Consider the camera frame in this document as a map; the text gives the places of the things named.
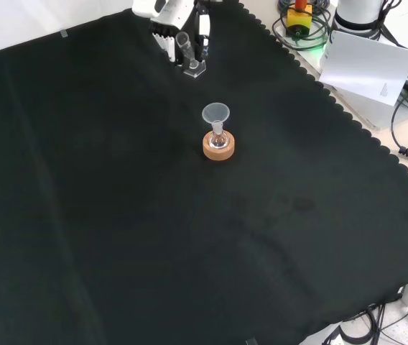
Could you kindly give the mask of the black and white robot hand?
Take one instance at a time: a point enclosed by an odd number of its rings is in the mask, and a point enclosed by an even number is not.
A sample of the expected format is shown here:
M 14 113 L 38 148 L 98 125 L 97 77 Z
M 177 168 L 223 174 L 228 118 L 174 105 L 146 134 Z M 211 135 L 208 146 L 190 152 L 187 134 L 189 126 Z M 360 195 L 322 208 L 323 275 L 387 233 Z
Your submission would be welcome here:
M 210 47 L 210 1 L 167 1 L 158 17 L 150 19 L 149 31 L 175 65 L 185 57 L 176 36 L 186 32 L 198 62 L 208 57 Z

